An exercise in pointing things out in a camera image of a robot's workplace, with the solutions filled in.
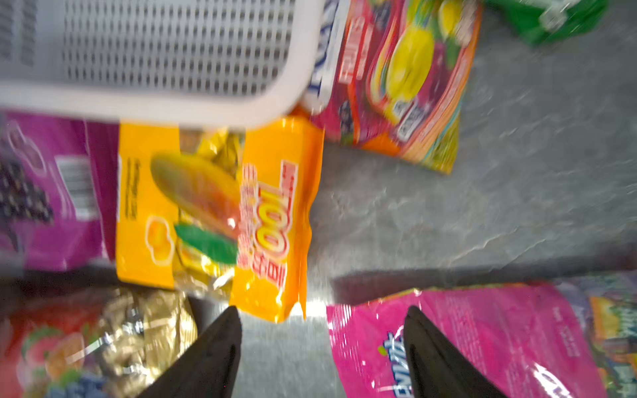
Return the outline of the orange Fox's candy bag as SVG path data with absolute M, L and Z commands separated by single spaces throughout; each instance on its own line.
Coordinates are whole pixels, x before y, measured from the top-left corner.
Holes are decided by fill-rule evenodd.
M 478 1 L 328 1 L 300 102 L 329 141 L 452 171 Z

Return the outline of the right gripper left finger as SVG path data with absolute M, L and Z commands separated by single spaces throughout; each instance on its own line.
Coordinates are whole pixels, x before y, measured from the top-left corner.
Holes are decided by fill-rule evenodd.
M 230 306 L 142 397 L 230 397 L 241 359 L 242 323 Z

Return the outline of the white plastic perforated basket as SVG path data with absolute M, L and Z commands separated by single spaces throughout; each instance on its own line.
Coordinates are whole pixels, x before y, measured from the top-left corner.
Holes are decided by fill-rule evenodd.
M 315 69 L 323 1 L 4 1 L 3 109 L 252 129 Z

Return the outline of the purple grape candy bag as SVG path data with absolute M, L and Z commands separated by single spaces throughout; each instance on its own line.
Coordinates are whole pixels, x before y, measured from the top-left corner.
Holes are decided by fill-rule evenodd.
M 1 114 L 1 268 L 113 260 L 119 125 Z

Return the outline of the yellow mango candy bag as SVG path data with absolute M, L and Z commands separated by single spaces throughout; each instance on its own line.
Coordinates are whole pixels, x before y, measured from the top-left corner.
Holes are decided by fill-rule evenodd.
M 119 279 L 272 323 L 305 310 L 323 144 L 300 117 L 246 132 L 123 124 Z

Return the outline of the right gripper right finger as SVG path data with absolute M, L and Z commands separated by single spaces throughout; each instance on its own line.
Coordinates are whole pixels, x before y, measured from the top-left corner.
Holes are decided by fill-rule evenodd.
M 404 346 L 415 397 L 506 398 L 416 306 L 407 311 Z

